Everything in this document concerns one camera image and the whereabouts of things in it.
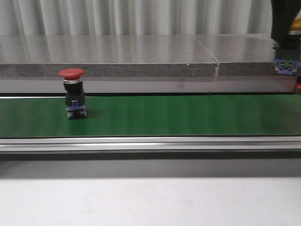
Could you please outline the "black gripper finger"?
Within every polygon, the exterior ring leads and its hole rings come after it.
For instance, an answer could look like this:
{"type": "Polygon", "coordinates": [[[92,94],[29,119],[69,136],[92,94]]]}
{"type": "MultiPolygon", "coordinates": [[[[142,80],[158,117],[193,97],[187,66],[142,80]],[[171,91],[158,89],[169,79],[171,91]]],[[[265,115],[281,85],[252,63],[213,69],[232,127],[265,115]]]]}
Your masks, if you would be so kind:
{"type": "Polygon", "coordinates": [[[290,28],[299,13],[299,0],[271,0],[271,38],[282,45],[289,36],[290,28]]]}

